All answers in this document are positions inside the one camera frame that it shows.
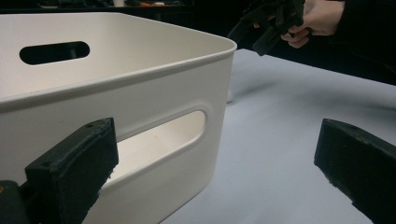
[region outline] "robotic arm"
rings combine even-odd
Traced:
[[[244,11],[243,17],[228,34],[238,43],[258,23],[262,36],[252,48],[260,55],[267,54],[291,26],[303,24],[304,0],[255,0]]]

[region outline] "bin handle hole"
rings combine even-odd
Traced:
[[[120,162],[107,183],[191,146],[202,135],[206,119],[203,111],[196,110],[118,142]]]
[[[22,61],[30,65],[75,60],[89,54],[90,46],[82,41],[29,46],[20,51]]]

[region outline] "finger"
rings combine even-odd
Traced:
[[[306,43],[308,43],[308,41],[309,41],[309,38],[305,36],[297,42],[289,42],[289,45],[294,47],[295,49],[299,49],[299,48],[303,47],[304,45],[306,45]]]
[[[309,31],[307,29],[304,29],[298,33],[295,33],[294,36],[291,36],[289,34],[285,34],[282,35],[280,38],[282,38],[283,40],[286,40],[288,42],[294,43],[294,42],[298,42],[301,39],[303,39],[304,37],[306,37],[307,35],[309,35]]]
[[[306,29],[306,27],[307,26],[305,26],[305,23],[303,25],[301,25],[301,26],[291,26],[289,28],[289,32],[292,33],[292,34],[296,34],[296,33],[299,33],[300,31]]]
[[[271,19],[273,19],[275,16],[268,16],[267,20],[270,21]],[[254,28],[260,28],[260,24],[258,22],[254,22],[253,24]]]

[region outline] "dark background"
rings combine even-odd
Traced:
[[[85,7],[43,9],[37,3],[57,3],[57,0],[1,0],[0,13],[67,13],[91,11],[118,11],[125,14],[173,23],[214,35],[227,36],[239,21],[249,0],[184,0],[182,7],[111,7],[111,0],[85,0]],[[99,7],[94,3],[108,4]],[[240,49],[251,49],[251,45],[261,35],[260,29],[251,32],[238,44]],[[329,44],[329,37],[314,36],[301,49],[290,47],[279,41],[269,55],[304,63],[319,68],[340,72],[354,77],[362,77],[396,85],[396,74],[377,63],[372,63],[352,55],[346,46]]]

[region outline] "human hand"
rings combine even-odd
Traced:
[[[294,34],[294,37],[286,34],[281,38],[298,49],[309,41],[309,33],[312,35],[334,35],[344,12],[344,6],[345,2],[306,0],[303,25],[289,28],[289,32]]]

